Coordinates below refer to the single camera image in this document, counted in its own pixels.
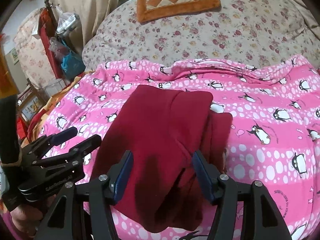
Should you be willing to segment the person's left hand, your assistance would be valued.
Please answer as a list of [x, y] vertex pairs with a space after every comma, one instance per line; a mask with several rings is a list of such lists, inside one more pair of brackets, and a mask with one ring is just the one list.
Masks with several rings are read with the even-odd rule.
[[43, 213], [29, 205], [20, 205], [10, 214], [15, 228], [28, 237], [33, 237], [36, 234], [37, 227], [43, 219]]

